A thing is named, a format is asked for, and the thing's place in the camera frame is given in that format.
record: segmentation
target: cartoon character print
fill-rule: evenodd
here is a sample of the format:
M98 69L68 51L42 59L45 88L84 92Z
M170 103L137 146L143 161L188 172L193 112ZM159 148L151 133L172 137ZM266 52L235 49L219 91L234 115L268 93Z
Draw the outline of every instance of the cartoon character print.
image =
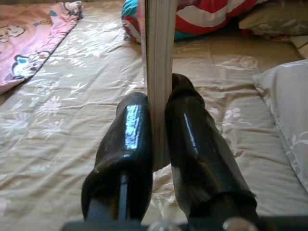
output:
M18 37L26 30L15 24L8 24L0 28L0 42L7 42L9 37Z
M82 18L82 15L81 15L82 2L81 1L65 2L63 4L64 4L64 8L69 12L69 15L78 15L78 19Z
M17 55L16 62L12 66L13 79L27 79L32 77L48 59L48 51L37 52L28 57Z
M56 16L58 16L58 14L57 14L55 11L50 11L49 15L50 15L50 16L49 16L47 19L41 20L40 22L34 23L33 25L34 25L34 26L39 26L39 25L53 25L51 17L56 17Z

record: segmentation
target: book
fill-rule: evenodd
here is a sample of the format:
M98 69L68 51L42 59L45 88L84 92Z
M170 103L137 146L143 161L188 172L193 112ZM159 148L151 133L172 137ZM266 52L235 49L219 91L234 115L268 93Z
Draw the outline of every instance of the book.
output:
M154 169L169 164L165 106L172 90L177 0L139 0L138 23L151 113Z

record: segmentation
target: beige pillow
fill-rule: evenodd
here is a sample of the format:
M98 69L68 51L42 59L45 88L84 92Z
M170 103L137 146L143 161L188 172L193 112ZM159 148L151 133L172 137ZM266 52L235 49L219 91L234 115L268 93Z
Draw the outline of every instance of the beige pillow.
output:
M271 111L285 153L308 192L308 60L282 64L254 76Z
M240 23L256 35L308 35L308 1L276 0L256 6Z

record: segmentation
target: beige bedsheet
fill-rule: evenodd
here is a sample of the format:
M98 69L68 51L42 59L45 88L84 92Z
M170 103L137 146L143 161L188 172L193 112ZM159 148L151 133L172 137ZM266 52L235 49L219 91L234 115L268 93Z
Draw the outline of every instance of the beige bedsheet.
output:
M0 97L0 230L56 231L82 219L81 185L128 93L145 91L141 50L124 40L122 1L86 3L84 18L30 81ZM308 195L283 153L252 76L300 59L291 44L223 30L180 41L174 72L187 75L232 149L261 215L308 213ZM185 221L170 166L154 173L144 223Z

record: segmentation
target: metal bolt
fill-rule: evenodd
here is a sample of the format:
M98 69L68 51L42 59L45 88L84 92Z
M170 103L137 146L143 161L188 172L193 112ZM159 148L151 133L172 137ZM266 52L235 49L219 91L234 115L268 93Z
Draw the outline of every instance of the metal bolt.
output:
M258 231L256 226L244 218L229 218L223 225L225 231Z
M181 229L168 220L160 220L150 225L147 231L181 231Z

